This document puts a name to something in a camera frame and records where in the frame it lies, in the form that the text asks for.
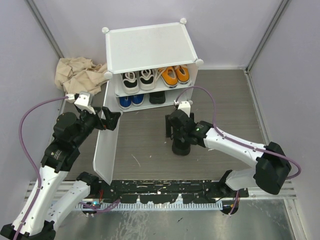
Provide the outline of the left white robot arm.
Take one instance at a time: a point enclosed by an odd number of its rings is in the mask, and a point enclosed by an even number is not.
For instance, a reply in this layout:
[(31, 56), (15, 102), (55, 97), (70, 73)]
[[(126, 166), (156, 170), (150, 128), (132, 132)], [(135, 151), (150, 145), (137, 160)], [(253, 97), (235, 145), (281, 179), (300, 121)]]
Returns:
[(9, 240), (53, 240), (62, 221), (83, 198), (99, 195), (99, 178), (82, 172), (71, 190), (52, 204), (60, 184), (80, 155), (81, 144), (94, 129), (114, 131), (121, 116), (107, 107), (95, 107), (94, 113), (78, 112), (79, 116), (73, 112), (58, 116), (53, 141), (41, 160), (39, 179), (18, 217), (2, 227), (1, 236)]

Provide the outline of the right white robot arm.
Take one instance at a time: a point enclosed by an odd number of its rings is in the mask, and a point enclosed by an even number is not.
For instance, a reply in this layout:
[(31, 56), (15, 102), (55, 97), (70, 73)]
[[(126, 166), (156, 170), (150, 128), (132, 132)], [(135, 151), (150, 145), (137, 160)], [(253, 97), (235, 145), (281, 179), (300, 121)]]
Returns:
[(229, 136), (206, 121), (194, 121), (194, 114), (177, 109), (165, 116), (166, 136), (172, 142), (172, 151), (186, 156), (192, 145), (218, 150), (249, 166), (245, 170), (228, 170), (219, 181), (219, 191), (231, 197), (236, 191), (259, 187), (266, 193), (277, 195), (292, 169), (279, 144), (252, 143)]

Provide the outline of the black white sneaker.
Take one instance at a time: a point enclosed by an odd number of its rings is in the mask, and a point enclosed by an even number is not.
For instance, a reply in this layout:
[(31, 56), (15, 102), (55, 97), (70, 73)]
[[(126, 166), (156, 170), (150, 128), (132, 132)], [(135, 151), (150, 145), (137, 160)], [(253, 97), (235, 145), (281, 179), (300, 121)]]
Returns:
[(153, 90), (156, 87), (154, 71), (152, 69), (139, 71), (139, 84), (144, 91)]
[(138, 79), (135, 72), (125, 72), (122, 76), (122, 88), (128, 95), (133, 95), (139, 91)]

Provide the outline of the white cabinet door panel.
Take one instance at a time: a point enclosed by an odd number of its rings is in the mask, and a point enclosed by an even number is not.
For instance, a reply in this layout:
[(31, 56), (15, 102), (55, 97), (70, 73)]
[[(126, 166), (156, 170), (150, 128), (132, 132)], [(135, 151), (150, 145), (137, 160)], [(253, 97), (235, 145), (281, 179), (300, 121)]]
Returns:
[(99, 130), (95, 147), (93, 170), (109, 185), (113, 180), (118, 132), (118, 123), (113, 131)]

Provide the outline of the orange sneaker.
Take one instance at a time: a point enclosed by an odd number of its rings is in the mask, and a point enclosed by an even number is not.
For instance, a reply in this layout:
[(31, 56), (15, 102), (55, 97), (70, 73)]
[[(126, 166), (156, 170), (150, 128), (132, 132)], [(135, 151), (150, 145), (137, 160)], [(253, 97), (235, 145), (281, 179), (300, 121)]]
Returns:
[(164, 84), (170, 89), (178, 85), (178, 78), (172, 66), (158, 68), (157, 76), (161, 78)]
[(187, 65), (176, 65), (174, 67), (177, 80), (180, 84), (187, 84), (190, 81), (190, 74)]

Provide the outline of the blue sneaker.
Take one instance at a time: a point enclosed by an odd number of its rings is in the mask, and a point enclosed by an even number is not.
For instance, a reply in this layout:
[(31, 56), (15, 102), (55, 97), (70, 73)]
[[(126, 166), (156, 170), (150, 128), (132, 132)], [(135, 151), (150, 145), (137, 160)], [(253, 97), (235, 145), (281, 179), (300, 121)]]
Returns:
[(129, 109), (132, 105), (132, 97), (131, 96), (122, 96), (118, 98), (119, 105), (122, 109)]
[(136, 94), (131, 96), (131, 103), (134, 106), (140, 106), (144, 102), (144, 94)]

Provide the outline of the black shoe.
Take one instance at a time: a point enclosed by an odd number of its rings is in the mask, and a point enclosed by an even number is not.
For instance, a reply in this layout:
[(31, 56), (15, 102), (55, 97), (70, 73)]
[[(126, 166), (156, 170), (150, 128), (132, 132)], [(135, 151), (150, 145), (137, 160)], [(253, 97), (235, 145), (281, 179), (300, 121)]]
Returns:
[(153, 105), (160, 105), (166, 102), (166, 94), (164, 91), (151, 92), (149, 94), (149, 102)]
[(175, 155), (187, 156), (191, 151), (191, 144), (188, 142), (182, 142), (181, 140), (174, 138), (171, 149)]

